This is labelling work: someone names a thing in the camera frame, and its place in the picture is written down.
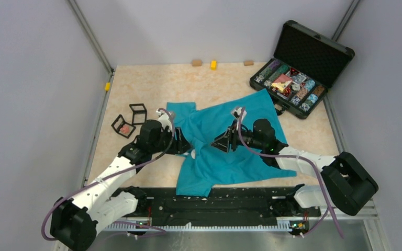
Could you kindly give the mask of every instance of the blue cloth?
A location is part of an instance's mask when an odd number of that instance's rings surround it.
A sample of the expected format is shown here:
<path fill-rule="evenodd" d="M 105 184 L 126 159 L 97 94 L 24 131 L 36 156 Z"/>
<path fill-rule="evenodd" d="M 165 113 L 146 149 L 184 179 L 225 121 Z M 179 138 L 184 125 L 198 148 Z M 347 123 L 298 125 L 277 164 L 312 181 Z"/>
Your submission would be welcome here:
<path fill-rule="evenodd" d="M 237 184 L 296 175 L 292 170 L 267 166 L 259 156 L 243 146 L 229 153 L 210 146 L 214 138 L 232 124 L 230 112 L 236 106 L 246 107 L 247 115 L 243 124 L 249 129 L 253 128 L 255 120 L 268 119 L 277 139 L 286 143 L 272 100 L 265 89 L 200 111 L 196 110 L 195 103 L 168 103 L 167 109 L 176 113 L 175 126 L 181 127 L 184 137 L 195 150 L 194 159 L 190 154 L 185 157 L 176 184 L 177 195 L 208 196 L 215 184 Z"/>

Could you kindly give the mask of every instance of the small wooden block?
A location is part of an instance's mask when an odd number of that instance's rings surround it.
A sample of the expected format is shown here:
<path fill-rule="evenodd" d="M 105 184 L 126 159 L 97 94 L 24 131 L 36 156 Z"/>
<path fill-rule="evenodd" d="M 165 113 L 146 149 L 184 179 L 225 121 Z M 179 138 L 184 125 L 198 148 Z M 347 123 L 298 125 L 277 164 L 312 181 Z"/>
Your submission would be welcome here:
<path fill-rule="evenodd" d="M 244 61 L 244 66 L 250 66 L 250 65 L 253 65 L 253 60 Z"/>
<path fill-rule="evenodd" d="M 212 62 L 210 63 L 210 69 L 212 71 L 216 70 L 216 60 L 212 60 Z"/>
<path fill-rule="evenodd" d="M 200 59 L 193 59 L 193 60 L 192 60 L 192 66 L 193 66 L 193 67 L 195 67 L 195 66 L 201 66 L 201 65 L 203 65 L 203 62 L 202 62 Z"/>

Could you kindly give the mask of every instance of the white wall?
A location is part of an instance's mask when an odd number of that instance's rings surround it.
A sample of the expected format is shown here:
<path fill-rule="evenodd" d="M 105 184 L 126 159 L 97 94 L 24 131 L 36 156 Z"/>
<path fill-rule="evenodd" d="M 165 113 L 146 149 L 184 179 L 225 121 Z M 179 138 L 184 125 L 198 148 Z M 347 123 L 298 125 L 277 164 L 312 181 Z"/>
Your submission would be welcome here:
<path fill-rule="evenodd" d="M 402 250 L 402 1 L 363 1 L 339 42 L 356 56 L 330 97 L 349 150 L 378 182 L 393 250 Z"/>
<path fill-rule="evenodd" d="M 41 221 L 79 185 L 107 80 L 66 1 L 0 1 L 0 250 L 51 250 Z"/>
<path fill-rule="evenodd" d="M 293 19 L 332 36 L 351 0 L 78 0 L 112 65 L 267 61 Z"/>

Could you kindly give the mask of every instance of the open case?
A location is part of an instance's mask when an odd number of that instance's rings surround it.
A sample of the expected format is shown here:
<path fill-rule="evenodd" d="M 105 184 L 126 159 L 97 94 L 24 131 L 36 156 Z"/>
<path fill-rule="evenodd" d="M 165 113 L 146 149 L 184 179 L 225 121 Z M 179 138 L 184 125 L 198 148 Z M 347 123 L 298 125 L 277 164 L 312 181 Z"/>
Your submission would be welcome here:
<path fill-rule="evenodd" d="M 290 20 L 283 25 L 270 59 L 250 78 L 256 90 L 266 88 L 275 104 L 306 119 L 317 107 L 355 52 Z"/>

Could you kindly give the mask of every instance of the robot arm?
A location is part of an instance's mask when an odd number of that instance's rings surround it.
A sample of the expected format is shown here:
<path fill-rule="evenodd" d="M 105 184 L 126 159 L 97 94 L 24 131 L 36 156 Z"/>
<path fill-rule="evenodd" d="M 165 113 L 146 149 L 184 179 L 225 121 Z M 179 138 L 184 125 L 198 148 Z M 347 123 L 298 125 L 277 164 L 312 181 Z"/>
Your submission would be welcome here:
<path fill-rule="evenodd" d="M 107 169 L 91 183 L 95 183 L 93 186 L 75 194 L 53 211 L 50 234 L 71 250 L 84 251 L 106 226 L 134 212 L 138 200 L 145 199 L 145 193 L 135 187 L 116 196 L 113 193 L 141 168 L 120 175 L 116 173 L 149 163 L 154 153 L 187 152 L 191 146 L 180 128 L 175 129 L 172 141 L 170 119 L 166 113 L 161 113 L 158 120 L 147 120 L 134 141 L 124 146 Z"/>
<path fill-rule="evenodd" d="M 237 119 L 240 108 L 232 111 L 235 117 L 226 132 L 215 138 L 211 146 L 224 152 L 235 151 L 242 145 L 238 130 L 248 147 L 259 149 L 269 155 L 295 155 L 305 157 L 318 167 L 326 184 L 327 192 L 333 204 L 348 215 L 356 215 L 378 191 L 378 185 L 363 166 L 350 153 L 342 152 L 338 156 L 323 156 L 297 150 L 276 139 L 275 129 L 266 119 L 258 119 L 253 130 L 238 128 Z M 290 169 L 316 177 L 311 165 L 297 158 L 261 157 L 269 166 L 279 169 Z M 295 199 L 302 208 L 325 206 L 324 196 L 318 186 L 303 186 L 295 194 Z"/>

